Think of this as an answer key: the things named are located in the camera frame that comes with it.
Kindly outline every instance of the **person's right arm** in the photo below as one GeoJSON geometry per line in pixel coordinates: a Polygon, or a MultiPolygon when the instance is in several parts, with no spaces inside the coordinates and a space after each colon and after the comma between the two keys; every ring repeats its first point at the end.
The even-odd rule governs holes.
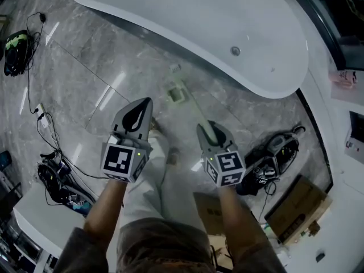
{"type": "Polygon", "coordinates": [[[227,245],[235,262],[234,271],[285,272],[248,207],[242,206],[234,187],[219,190],[227,245]]]}

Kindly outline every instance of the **white pants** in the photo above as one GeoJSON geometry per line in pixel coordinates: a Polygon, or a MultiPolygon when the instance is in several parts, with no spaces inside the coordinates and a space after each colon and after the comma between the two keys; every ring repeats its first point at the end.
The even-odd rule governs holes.
{"type": "Polygon", "coordinates": [[[155,217],[193,226],[204,232],[191,187],[175,167],[167,165],[169,145],[157,130],[149,133],[153,151],[144,170],[134,184],[128,184],[124,208],[119,218],[120,227],[132,221],[155,217]]]}

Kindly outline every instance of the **sleeve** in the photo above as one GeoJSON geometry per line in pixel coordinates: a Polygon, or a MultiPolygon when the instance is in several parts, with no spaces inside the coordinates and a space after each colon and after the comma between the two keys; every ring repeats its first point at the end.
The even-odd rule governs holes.
{"type": "Polygon", "coordinates": [[[286,273],[270,243],[246,251],[235,264],[233,273],[286,273]]]}
{"type": "Polygon", "coordinates": [[[105,272],[109,266],[105,253],[86,232],[76,227],[55,266],[59,272],[105,272]]]}

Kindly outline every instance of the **forearm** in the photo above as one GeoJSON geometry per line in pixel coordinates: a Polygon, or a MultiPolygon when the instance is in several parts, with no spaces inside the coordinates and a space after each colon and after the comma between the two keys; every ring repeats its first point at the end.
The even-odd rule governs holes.
{"type": "Polygon", "coordinates": [[[84,230],[106,253],[123,203],[126,183],[110,179],[87,215],[84,230]]]}
{"type": "Polygon", "coordinates": [[[235,260],[251,246],[268,242],[250,210],[241,205],[234,188],[220,188],[219,196],[227,244],[235,260]]]}

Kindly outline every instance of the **person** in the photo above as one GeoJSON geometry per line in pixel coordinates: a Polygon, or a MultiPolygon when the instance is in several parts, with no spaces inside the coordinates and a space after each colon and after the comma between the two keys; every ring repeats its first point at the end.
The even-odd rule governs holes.
{"type": "MultiPolygon", "coordinates": [[[[137,181],[108,181],[83,229],[69,237],[54,273],[108,272],[106,252],[117,224],[117,272],[216,272],[192,190],[177,172],[177,154],[168,157],[167,139],[157,128],[148,141],[153,151],[137,181]]],[[[233,272],[285,272],[234,187],[220,188],[219,197],[233,272]]]]}

